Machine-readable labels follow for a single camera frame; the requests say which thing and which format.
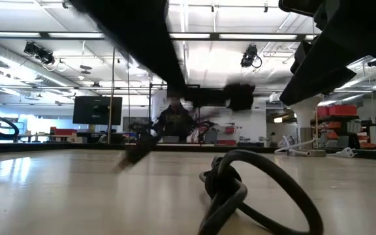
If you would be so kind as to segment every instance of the shelf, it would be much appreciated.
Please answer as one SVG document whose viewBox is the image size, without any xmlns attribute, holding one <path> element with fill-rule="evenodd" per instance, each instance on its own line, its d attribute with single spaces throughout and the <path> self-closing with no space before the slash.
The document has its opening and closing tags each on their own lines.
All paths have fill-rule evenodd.
<svg viewBox="0 0 376 235">
<path fill-rule="evenodd" d="M 319 123 L 323 123 L 326 121 L 352 121 L 355 119 L 359 119 L 359 116 L 327 116 L 327 117 L 320 117 L 317 121 Z M 316 119 L 311 120 L 311 124 L 315 124 Z"/>
</svg>

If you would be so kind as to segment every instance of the ceiling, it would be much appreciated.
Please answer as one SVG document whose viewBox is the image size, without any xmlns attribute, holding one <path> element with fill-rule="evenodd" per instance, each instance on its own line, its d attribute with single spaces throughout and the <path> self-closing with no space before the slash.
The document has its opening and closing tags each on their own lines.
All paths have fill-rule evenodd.
<svg viewBox="0 0 376 235">
<path fill-rule="evenodd" d="M 169 0 L 168 26 L 171 32 L 224 32 L 224 33 L 320 33 L 314 28 L 313 20 L 295 13 L 278 9 L 278 0 Z M 78 14 L 72 6 L 62 7 L 62 0 L 13 0 L 0 1 L 0 31 L 59 31 L 94 32 L 99 31 L 87 16 Z M 36 45 L 53 54 L 61 65 L 44 69 L 41 63 L 24 53 L 27 41 L 23 39 L 0 39 L 0 56 L 16 59 L 10 69 L 26 67 L 42 76 L 23 79 L 17 72 L 23 89 L 15 92 L 41 92 L 33 86 L 92 86 L 100 82 L 110 87 L 113 75 L 113 46 L 107 40 L 33 40 Z M 262 58 L 259 69 L 243 69 L 240 60 L 246 48 L 256 45 Z M 235 42 L 235 41 L 176 41 L 174 43 L 181 68 L 187 69 L 187 83 L 206 87 L 223 87 L 228 80 L 243 78 L 258 87 L 283 89 L 288 83 L 293 55 L 298 47 L 296 42 Z M 81 74 L 81 65 L 92 67 L 91 74 Z M 362 73 L 361 66 L 354 70 Z M 116 86 L 132 87 L 131 94 L 148 94 L 150 81 L 160 84 L 160 78 L 141 68 L 131 66 L 127 73 L 126 58 L 116 52 L 114 64 Z M 109 90 L 82 92 L 83 95 L 106 95 Z M 127 94 L 127 90 L 116 91 Z"/>
</svg>

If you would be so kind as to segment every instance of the monitor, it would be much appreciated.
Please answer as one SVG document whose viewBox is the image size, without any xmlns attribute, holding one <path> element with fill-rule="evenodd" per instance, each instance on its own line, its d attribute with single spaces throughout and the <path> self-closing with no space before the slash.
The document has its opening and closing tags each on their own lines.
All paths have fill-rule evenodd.
<svg viewBox="0 0 376 235">
<path fill-rule="evenodd" d="M 75 98 L 73 109 L 74 124 L 108 125 L 110 117 L 110 97 L 79 96 Z M 121 125 L 123 98 L 112 98 L 111 125 Z"/>
</svg>

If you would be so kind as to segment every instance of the screen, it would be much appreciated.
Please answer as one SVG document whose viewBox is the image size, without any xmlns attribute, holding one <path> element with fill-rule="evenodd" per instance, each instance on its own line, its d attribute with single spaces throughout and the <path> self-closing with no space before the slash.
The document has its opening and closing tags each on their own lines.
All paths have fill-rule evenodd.
<svg viewBox="0 0 376 235">
<path fill-rule="evenodd" d="M 123 98 L 112 98 L 112 125 L 121 125 Z M 110 97 L 79 96 L 73 109 L 74 124 L 108 125 Z"/>
</svg>

